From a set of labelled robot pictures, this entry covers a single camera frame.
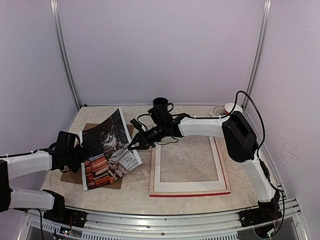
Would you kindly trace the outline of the cat and books photo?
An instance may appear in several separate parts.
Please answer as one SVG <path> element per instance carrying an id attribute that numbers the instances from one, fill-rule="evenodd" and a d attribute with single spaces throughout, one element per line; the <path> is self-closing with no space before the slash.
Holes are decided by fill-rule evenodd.
<path id="1" fill-rule="evenodd" d="M 128 149 L 132 139 L 121 108 L 102 123 L 82 130 L 79 137 L 87 149 L 87 159 L 81 164 L 84 191 L 111 185 L 142 165 L 138 152 Z"/>

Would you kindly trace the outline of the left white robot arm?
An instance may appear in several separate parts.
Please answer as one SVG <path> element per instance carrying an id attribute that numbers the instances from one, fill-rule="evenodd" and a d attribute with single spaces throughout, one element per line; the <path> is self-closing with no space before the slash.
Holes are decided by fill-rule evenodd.
<path id="1" fill-rule="evenodd" d="M 47 148 L 0 157 L 0 211 L 39 209 L 63 223 L 70 218 L 62 195 L 50 190 L 25 190 L 10 186 L 19 177 L 59 170 L 76 173 L 88 159 L 88 148 L 77 134 L 60 131 L 56 142 Z"/>

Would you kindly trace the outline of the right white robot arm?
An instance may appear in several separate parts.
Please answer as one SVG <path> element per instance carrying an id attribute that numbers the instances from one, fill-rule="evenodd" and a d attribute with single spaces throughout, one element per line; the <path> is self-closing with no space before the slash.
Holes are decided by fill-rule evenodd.
<path id="1" fill-rule="evenodd" d="M 136 119 L 130 122 L 138 130 L 129 143 L 129 150 L 147 150 L 155 147 L 163 138 L 189 136 L 219 137 L 225 140 L 228 156 L 242 165 L 257 195 L 256 218 L 266 222 L 269 218 L 280 218 L 279 201 L 284 197 L 270 179 L 270 173 L 259 155 L 260 145 L 251 125 L 240 111 L 232 110 L 223 116 L 191 116 L 187 113 L 171 114 L 165 104 L 148 110 L 155 126 L 144 130 Z"/>

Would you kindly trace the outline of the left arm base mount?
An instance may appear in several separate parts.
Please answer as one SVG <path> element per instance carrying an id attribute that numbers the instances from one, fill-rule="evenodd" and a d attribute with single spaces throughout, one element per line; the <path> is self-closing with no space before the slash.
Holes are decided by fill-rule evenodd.
<path id="1" fill-rule="evenodd" d="M 64 208 L 62 210 L 46 210 L 43 214 L 43 218 L 70 227 L 83 228 L 86 223 L 87 215 L 88 214 L 85 211 Z"/>

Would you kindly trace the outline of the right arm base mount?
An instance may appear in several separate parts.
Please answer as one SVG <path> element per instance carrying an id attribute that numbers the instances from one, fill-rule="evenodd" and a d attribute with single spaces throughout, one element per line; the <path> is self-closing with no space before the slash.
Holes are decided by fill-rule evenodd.
<path id="1" fill-rule="evenodd" d="M 283 215 L 278 204 L 276 206 L 266 202 L 260 204 L 257 208 L 245 209 L 239 212 L 242 227 L 259 225 L 282 218 Z"/>

